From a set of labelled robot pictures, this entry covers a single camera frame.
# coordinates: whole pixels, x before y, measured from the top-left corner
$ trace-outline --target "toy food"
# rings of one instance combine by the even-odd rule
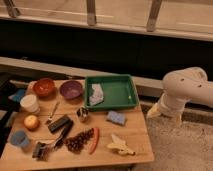
[[[126,145],[126,141],[120,139],[117,135],[111,134],[112,143],[107,145],[108,149],[117,150],[119,155],[135,155],[135,152]]]
[[[67,138],[64,141],[64,144],[67,146],[69,151],[73,153],[80,153],[84,147],[84,144],[86,144],[87,141],[92,137],[94,137],[94,139],[89,149],[89,154],[92,154],[97,147],[99,139],[99,129],[97,127],[80,132],[75,137]]]
[[[35,115],[29,115],[24,119],[24,126],[30,131],[34,131],[36,128],[38,128],[39,124],[40,121]]]
[[[89,154],[92,154],[95,151],[98,144],[98,140],[99,140],[99,129],[95,127],[93,128],[93,131],[94,131],[94,138],[93,138],[92,145],[89,149]]]

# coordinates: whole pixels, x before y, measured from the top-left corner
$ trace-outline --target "blue object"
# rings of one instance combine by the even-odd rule
[[[125,125],[126,117],[122,113],[117,113],[115,111],[109,111],[107,115],[107,121],[111,121],[113,123],[119,125]]]
[[[23,130],[19,130],[12,134],[10,143],[17,147],[23,148],[26,147],[30,143],[30,141],[26,133]]]
[[[15,102],[20,102],[22,97],[25,95],[25,89],[19,89],[12,97],[12,100]]]

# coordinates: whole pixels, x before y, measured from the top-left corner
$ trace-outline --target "orange bowl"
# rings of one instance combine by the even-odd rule
[[[55,83],[50,78],[42,78],[33,85],[33,91],[39,97],[46,97],[55,91]]]

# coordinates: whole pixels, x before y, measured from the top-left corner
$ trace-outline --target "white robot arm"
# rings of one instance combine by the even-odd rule
[[[147,117],[181,115],[185,104],[191,100],[213,107],[213,83],[207,80],[206,72],[199,67],[169,72],[163,78],[164,92]]]

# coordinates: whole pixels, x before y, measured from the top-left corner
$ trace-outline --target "utensil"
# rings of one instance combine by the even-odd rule
[[[49,123],[52,122],[53,115],[55,114],[55,111],[57,110],[59,104],[60,104],[60,102],[57,101],[57,103],[55,104],[55,106],[54,106],[54,108],[53,108],[52,113],[50,114],[50,116],[48,117],[48,119],[47,119],[47,121],[46,121],[46,124],[49,124]]]

